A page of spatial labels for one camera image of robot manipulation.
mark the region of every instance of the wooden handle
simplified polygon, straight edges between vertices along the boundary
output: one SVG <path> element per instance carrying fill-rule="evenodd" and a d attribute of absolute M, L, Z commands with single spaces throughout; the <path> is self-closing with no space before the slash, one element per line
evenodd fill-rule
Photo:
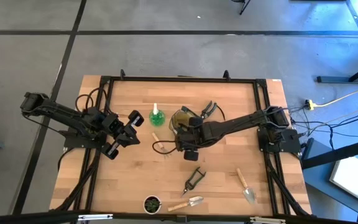
<path fill-rule="evenodd" d="M 187 207 L 188 205 L 189 205 L 189 203 L 188 203 L 188 202 L 185 202 L 185 203 L 181 203 L 181 204 L 179 204 L 179 205 L 176 205 L 176 206 L 174 206 L 174 207 L 169 207 L 169 208 L 168 208 L 168 212 L 172 212 L 172 211 L 174 211 L 174 210 L 176 210 L 176 209 L 179 209 L 179 208 Z"/>
<path fill-rule="evenodd" d="M 236 171 L 237 171 L 237 174 L 240 177 L 240 181 L 241 181 L 242 185 L 244 186 L 244 188 L 248 188 L 247 182 L 246 182 L 246 180 L 244 179 L 244 177 L 241 174 L 241 170 L 239 168 L 237 168 Z"/>
<path fill-rule="evenodd" d="M 155 133 L 152 133 L 152 136 L 154 138 L 155 141 L 159 141 L 158 137 L 155 135 Z M 162 143 L 157 143 L 158 146 L 160 147 L 160 149 L 164 149 L 164 145 Z"/>

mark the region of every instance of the wooden tabletop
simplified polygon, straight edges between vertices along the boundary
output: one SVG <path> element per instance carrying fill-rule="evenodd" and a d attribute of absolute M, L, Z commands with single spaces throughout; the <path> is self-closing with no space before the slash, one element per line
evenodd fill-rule
<path fill-rule="evenodd" d="M 99 86 L 100 76 L 84 76 L 80 94 L 88 94 Z M 267 80 L 270 104 L 287 107 L 280 80 Z M 215 145 L 199 150 L 197 162 L 183 159 L 183 152 L 174 151 L 169 157 L 152 150 L 154 132 L 160 140 L 173 140 L 168 129 L 169 120 L 181 106 L 187 106 L 197 114 L 209 103 L 215 101 L 224 111 L 226 119 L 233 119 L 256 110 L 254 91 L 251 84 L 243 83 L 189 83 L 189 82 L 114 82 L 111 110 L 124 123 L 132 110 L 138 110 L 145 118 L 141 127 L 136 128 L 139 145 L 119 148 L 119 155 L 110 160 L 101 155 L 95 185 L 92 211 L 145 213 L 143 203 L 147 196 L 156 195 L 162 201 L 159 213 L 168 213 L 167 208 L 186 202 L 190 197 L 202 196 L 204 202 L 186 207 L 173 214 L 194 215 L 258 215 L 272 214 L 263 154 L 259 151 L 256 128 L 239 131 L 225 136 Z M 149 113 L 153 104 L 167 117 L 161 127 L 153 127 Z M 82 109 L 85 98 L 79 101 Z M 217 109 L 206 121 L 223 121 Z M 174 147 L 165 143 L 166 149 Z M 50 208 L 59 206 L 73 190 L 78 181 L 84 149 L 75 149 L 62 160 Z M 311 213 L 305 182 L 299 160 L 287 153 L 281 153 L 285 183 L 296 201 Z M 185 181 L 197 167 L 206 176 L 194 190 L 180 197 Z M 255 192 L 256 201 L 251 205 L 242 194 L 243 186 L 236 174 L 240 168 L 250 188 Z M 88 186 L 83 198 L 86 198 Z M 282 202 L 276 186 L 279 212 Z M 81 208 L 85 207 L 84 199 Z"/>

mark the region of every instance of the concrete floor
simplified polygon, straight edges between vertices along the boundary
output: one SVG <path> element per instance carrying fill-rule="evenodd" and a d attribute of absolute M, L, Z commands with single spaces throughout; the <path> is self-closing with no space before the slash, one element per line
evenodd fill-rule
<path fill-rule="evenodd" d="M 0 29 L 71 29 L 80 0 L 0 0 Z M 289 0 L 88 1 L 80 30 L 358 30 L 346 3 Z M 38 128 L 23 119 L 19 106 L 26 91 L 49 94 L 67 36 L 0 36 L 0 215 L 7 214 Z M 287 103 L 323 103 L 357 90 L 358 85 L 317 84 L 318 75 L 350 76 L 358 71 L 358 37 L 122 35 L 77 36 L 58 95 L 74 107 L 83 75 L 221 77 L 282 79 Z M 308 113 L 327 121 L 358 109 L 358 94 Z M 294 119 L 302 120 L 301 113 Z M 51 122 L 57 129 L 61 124 Z M 358 122 L 338 128 L 358 135 Z M 313 133 L 327 145 L 329 134 Z M 63 138 L 48 132 L 24 212 L 47 211 Z M 358 138 L 334 136 L 336 148 Z M 357 214 L 308 187 L 313 213 L 355 221 Z"/>

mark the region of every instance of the yellow cable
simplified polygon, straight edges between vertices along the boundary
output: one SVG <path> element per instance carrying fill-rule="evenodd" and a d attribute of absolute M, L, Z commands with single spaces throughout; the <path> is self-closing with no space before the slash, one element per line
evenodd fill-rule
<path fill-rule="evenodd" d="M 317 104 L 313 103 L 313 107 L 328 106 L 328 105 L 330 105 L 330 104 L 332 104 L 332 103 L 338 102 L 339 100 L 342 100 L 342 99 L 344 99 L 344 98 L 346 98 L 346 97 L 348 97 L 348 96 L 351 96 L 351 95 L 353 95 L 353 94 L 355 94 L 355 93 L 358 93 L 358 90 L 357 90 L 357 91 L 354 91 L 353 93 L 350 93 L 350 94 L 348 94 L 348 95 L 346 95 L 346 96 L 342 96 L 342 97 L 340 97 L 339 99 L 332 100 L 331 102 L 326 103 L 326 104 L 323 104 L 323 105 L 317 105 Z"/>

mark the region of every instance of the black floor line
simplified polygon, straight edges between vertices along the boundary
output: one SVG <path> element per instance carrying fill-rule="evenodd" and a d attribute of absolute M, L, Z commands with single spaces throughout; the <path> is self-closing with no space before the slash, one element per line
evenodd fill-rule
<path fill-rule="evenodd" d="M 80 25 L 81 18 L 82 18 L 84 9 L 85 9 L 85 5 L 86 5 L 86 0 L 81 0 L 80 8 L 78 10 L 77 17 L 75 19 L 73 30 L 72 30 L 73 33 L 75 33 L 75 31 L 78 30 L 78 26 Z M 60 69 L 58 71 L 58 75 L 55 80 L 55 84 L 53 85 L 52 93 L 50 95 L 51 100 L 57 99 L 57 95 L 58 95 L 60 86 L 62 85 L 63 76 L 66 71 L 68 59 L 70 58 L 71 50 L 74 45 L 75 37 L 76 37 L 76 35 L 72 34 L 72 35 L 70 35 L 70 38 L 68 39 L 66 50 L 65 50 L 65 53 L 63 54 L 62 63 L 60 65 Z M 34 140 L 34 145 L 31 150 L 31 153 L 29 155 L 30 159 L 29 159 L 29 162 L 27 163 L 27 166 L 25 168 L 24 177 L 22 178 L 22 182 L 19 183 L 20 187 L 18 186 L 18 189 L 20 188 L 20 190 L 17 192 L 17 196 L 14 197 L 14 200 L 15 199 L 17 199 L 17 200 L 16 200 L 16 202 L 14 202 L 14 207 L 13 207 L 13 211 L 12 211 L 13 215 L 18 215 L 18 214 L 22 213 L 23 206 L 25 204 L 25 199 L 29 192 L 31 181 L 32 181 L 32 178 L 33 178 L 33 175 L 35 172 L 35 168 L 37 167 L 37 163 L 38 163 L 38 159 L 39 159 L 39 156 L 41 153 L 42 145 L 44 143 L 45 136 L 47 133 L 47 128 L 45 126 L 48 126 L 49 122 L 50 122 L 49 118 L 43 117 L 41 123 L 44 126 L 40 127 L 38 135 L 37 135 L 36 139 Z"/>
<path fill-rule="evenodd" d="M 0 35 L 70 35 L 71 30 L 0 30 Z"/>
<path fill-rule="evenodd" d="M 358 30 L 0 30 L 0 35 L 294 35 L 358 36 Z"/>

